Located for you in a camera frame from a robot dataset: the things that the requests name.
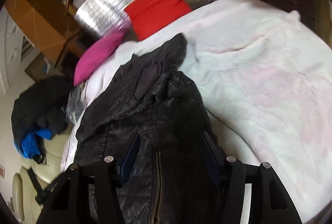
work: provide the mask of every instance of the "blue fabric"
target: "blue fabric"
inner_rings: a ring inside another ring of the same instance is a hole
[[[33,129],[33,132],[44,139],[51,139],[52,132],[49,129]]]
[[[36,137],[34,136],[34,132],[32,131],[29,132],[22,140],[21,146],[22,146],[22,152],[20,153],[24,158],[32,159],[35,155],[41,155],[38,149]]]
[[[32,159],[35,155],[41,155],[35,135],[50,140],[52,132],[49,129],[34,128],[33,130],[29,131],[26,134],[25,138],[22,140],[22,150],[20,150],[17,144],[14,142],[17,151],[24,158]]]

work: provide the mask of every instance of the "pink pillow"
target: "pink pillow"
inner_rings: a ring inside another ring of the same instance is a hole
[[[74,86],[87,80],[113,54],[122,43],[124,35],[123,31],[109,33],[88,48],[76,65]]]

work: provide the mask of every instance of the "black strap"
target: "black strap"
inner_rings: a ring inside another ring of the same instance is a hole
[[[44,194],[43,189],[40,186],[40,184],[39,184],[39,182],[37,180],[37,177],[36,177],[34,171],[32,170],[32,168],[28,169],[28,175],[30,177],[30,180],[31,180],[32,184],[34,185],[34,189],[36,189],[36,191],[37,191],[37,197],[38,196],[42,196]]]
[[[42,187],[40,186],[36,174],[34,173],[34,171],[32,170],[32,168],[28,169],[28,175],[30,177],[30,180],[32,182],[32,184],[34,185],[34,189],[36,189],[37,191],[37,196],[36,196],[36,202],[39,205],[42,205],[46,202],[47,198],[49,197],[49,195],[52,192],[52,189],[55,187],[55,185],[58,183],[60,175],[58,177],[56,177],[53,182],[51,182],[44,190],[42,189]]]

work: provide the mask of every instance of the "white wall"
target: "white wall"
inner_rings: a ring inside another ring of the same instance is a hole
[[[12,196],[12,180],[16,172],[20,171],[20,154],[14,146],[14,139],[11,125],[11,114],[14,101],[19,94],[29,88],[34,81],[22,70],[19,69],[9,92],[0,94],[0,165],[5,170],[5,179],[0,178],[0,193],[5,201]]]
[[[5,58],[5,35],[7,15],[8,14],[5,8],[2,8],[0,11],[0,93],[5,93],[9,90]]]

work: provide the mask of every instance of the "bed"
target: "bed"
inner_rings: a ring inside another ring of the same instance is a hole
[[[220,146],[243,163],[268,161],[303,223],[316,221],[332,200],[332,51],[300,22],[258,0],[219,0],[141,42],[123,43],[88,79],[89,106],[132,54],[142,55],[182,32],[180,67],[195,81]],[[74,160],[73,131],[61,169]],[[250,186],[241,223],[248,223]]]

